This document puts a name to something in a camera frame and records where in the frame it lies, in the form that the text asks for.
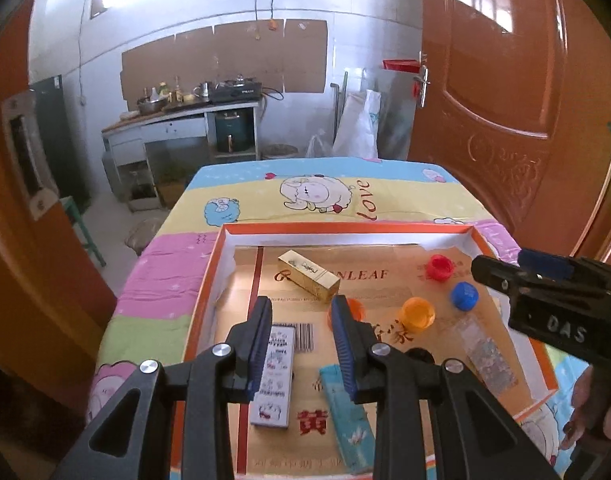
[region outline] human hand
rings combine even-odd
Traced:
[[[572,407],[574,411],[570,421],[563,427],[565,437],[561,441],[561,449],[572,447],[583,436],[588,426],[593,425],[593,421],[590,420],[591,415],[588,415],[587,410],[584,411],[584,407],[589,405],[588,401],[591,397],[593,373],[594,368],[589,366],[574,385],[574,390],[572,391]],[[611,406],[607,409],[603,420],[603,433],[611,440]]]

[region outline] white box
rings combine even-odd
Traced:
[[[250,403],[250,423],[255,426],[288,427],[295,330],[293,326],[272,326],[262,384]]]

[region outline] red plastic item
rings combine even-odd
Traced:
[[[421,63],[416,59],[384,59],[383,68],[386,70],[418,74],[421,69]]]
[[[455,272],[455,264],[443,254],[434,254],[426,265],[426,276],[437,282],[445,282]]]

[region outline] door handle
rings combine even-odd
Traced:
[[[419,73],[414,75],[414,79],[421,83],[421,90],[419,91],[419,97],[417,98],[417,104],[419,108],[425,107],[426,97],[428,94],[428,85],[429,85],[429,71],[428,67],[425,65],[421,65],[419,67]]]

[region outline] barcode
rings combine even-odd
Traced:
[[[312,323],[273,323],[274,326],[292,326],[295,329],[295,352],[314,351],[314,326]]]

